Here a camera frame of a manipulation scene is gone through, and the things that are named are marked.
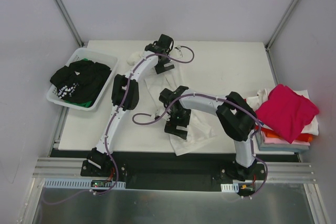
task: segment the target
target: plastic bin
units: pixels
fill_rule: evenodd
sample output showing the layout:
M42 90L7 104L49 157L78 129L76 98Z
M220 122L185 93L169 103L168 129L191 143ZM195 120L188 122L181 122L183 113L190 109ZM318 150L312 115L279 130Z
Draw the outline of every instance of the plastic bin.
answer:
M66 66L69 66L70 63L74 62L74 61L78 61L81 59L88 59L88 60L92 60L94 62L99 62L102 64L105 64L107 66L110 67L111 69L111 73L104 85L104 87L101 89L96 101L94 102L94 104L91 107L85 108L85 107L81 107L81 106L77 106L77 105L73 105L70 103L67 103L65 101L63 101L62 99L58 98L57 96L57 88L54 85L51 85L50 89L48 90L47 93L47 100L50 102L53 102L55 104L58 105L62 105L65 107L69 107L72 109L76 109L76 110L84 110L84 111L94 111L96 110L96 107L100 101L100 99L102 98L105 89L107 88L107 86L109 85L109 83L112 80L112 77L114 76L115 72L116 72L116 68L118 65L118 58L112 55L109 55L105 52L100 52L97 50L92 50L92 49L88 49L88 48L78 48L70 57L70 59L68 60L68 62L66 63Z

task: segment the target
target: red cloth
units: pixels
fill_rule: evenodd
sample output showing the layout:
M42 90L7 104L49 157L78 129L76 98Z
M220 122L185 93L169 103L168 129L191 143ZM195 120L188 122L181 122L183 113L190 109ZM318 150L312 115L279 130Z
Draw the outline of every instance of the red cloth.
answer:
M259 120L292 143L320 111L309 99L279 84L256 113Z

